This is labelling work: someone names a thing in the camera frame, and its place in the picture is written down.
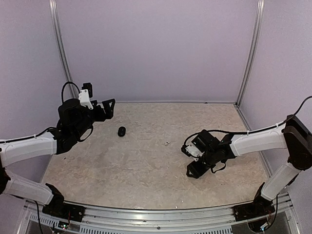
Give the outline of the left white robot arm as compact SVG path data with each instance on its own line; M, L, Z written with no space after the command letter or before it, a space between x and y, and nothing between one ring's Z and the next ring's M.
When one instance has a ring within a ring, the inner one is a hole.
M93 131L94 122L104 122L114 115L115 99L98 104L97 101L68 99L58 108L59 121L56 127L20 139L0 143L0 192L14 195L40 204L48 205L55 215L68 213L63 195L52 185L43 185L6 170L6 167L38 156L53 156L66 153L83 142L85 132Z

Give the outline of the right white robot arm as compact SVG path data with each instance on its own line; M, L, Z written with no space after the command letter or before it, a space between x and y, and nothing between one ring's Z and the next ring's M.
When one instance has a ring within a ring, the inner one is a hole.
M215 130L202 130L187 137L191 143L183 143L182 153L194 160L187 166L187 176L200 178L207 171L215 173L218 163L226 164L230 159L255 152L275 149L288 152L287 161L264 182L249 206L253 216L260 216L268 209L280 191L289 186L296 177L312 166L312 133L295 115L270 127L245 132L223 133L218 139Z

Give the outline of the black earbud charging case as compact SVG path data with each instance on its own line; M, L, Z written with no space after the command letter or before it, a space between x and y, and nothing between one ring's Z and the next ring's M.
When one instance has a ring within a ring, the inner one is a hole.
M119 127L117 135L119 137L123 137L125 136L125 134L126 134L126 128L124 126Z

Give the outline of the front aluminium rail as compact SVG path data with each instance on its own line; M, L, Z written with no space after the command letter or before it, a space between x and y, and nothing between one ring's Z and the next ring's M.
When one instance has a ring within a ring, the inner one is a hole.
M250 233L249 224L258 219L236 221L233 206L197 209L134 210L84 205L81 222L38 213L34 202L23 207L19 234L239 234Z

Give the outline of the right aluminium frame post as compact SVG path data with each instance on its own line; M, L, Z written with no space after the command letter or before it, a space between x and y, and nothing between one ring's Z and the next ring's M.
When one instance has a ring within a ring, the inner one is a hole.
M257 1L257 8L256 8L256 15L255 15L255 21L254 21L254 26L253 26L251 45L249 48L247 62L246 62L246 66L245 66L245 70L243 74L243 80L240 85L240 89L239 89L238 96L237 96L236 103L235 103L238 109L240 108L242 104L244 95L247 90L248 81L252 72L253 62L254 62L254 58L256 55L256 49L257 49L259 35L261 31L261 25L263 21L264 6L265 6L264 0Z

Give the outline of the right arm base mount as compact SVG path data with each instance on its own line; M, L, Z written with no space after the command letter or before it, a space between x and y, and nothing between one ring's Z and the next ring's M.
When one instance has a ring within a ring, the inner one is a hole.
M236 221L243 221L274 213L275 208L271 202L251 202L234 206L233 212Z

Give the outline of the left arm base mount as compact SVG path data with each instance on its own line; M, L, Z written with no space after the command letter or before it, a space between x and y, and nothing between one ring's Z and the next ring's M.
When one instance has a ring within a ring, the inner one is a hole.
M80 205L69 204L59 200L51 201L48 205L44 205L42 212L68 221L81 222L85 213L85 208Z

